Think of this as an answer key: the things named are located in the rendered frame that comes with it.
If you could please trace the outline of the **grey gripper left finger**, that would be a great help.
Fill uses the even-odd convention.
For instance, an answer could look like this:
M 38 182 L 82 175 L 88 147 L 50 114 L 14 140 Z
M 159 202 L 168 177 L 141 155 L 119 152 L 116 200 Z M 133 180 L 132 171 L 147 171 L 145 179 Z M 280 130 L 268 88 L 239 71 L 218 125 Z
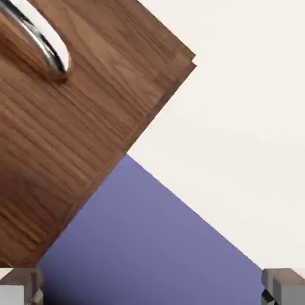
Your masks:
M 43 274 L 35 268 L 0 268 L 0 305 L 43 305 Z

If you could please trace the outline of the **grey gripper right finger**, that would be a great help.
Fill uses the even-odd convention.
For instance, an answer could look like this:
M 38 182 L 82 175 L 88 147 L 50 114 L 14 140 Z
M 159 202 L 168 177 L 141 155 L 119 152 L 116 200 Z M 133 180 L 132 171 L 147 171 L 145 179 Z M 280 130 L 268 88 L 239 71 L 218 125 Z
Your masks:
M 261 305 L 305 305 L 305 279 L 289 268 L 263 269 Z

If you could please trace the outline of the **brown wooden drawer front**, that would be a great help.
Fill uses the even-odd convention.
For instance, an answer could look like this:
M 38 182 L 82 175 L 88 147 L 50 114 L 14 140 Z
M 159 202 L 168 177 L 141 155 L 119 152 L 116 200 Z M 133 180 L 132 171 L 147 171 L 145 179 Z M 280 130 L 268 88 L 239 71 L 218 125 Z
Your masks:
M 32 267 L 194 53 L 139 0 L 29 0 L 66 43 L 53 82 L 0 14 L 0 267 Z

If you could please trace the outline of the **brown wooden cabinet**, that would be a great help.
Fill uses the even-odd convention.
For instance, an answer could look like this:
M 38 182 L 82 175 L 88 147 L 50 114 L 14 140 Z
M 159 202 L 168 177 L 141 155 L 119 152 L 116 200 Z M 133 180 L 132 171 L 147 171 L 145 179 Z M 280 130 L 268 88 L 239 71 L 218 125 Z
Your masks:
M 171 99 L 174 93 L 179 89 L 180 85 L 187 79 L 187 77 L 196 68 L 196 65 L 191 61 L 187 67 L 181 72 L 181 74 L 173 81 L 169 83 L 169 87 L 166 88 L 165 93 L 161 96 L 155 106 L 149 111 L 145 118 L 140 122 L 139 126 L 136 128 L 133 135 L 131 135 L 127 141 L 127 147 L 125 149 L 125 154 L 129 151 L 131 146 L 140 137 L 143 131 L 148 127 L 148 125 L 153 121 L 156 115 L 162 110 L 166 103 Z

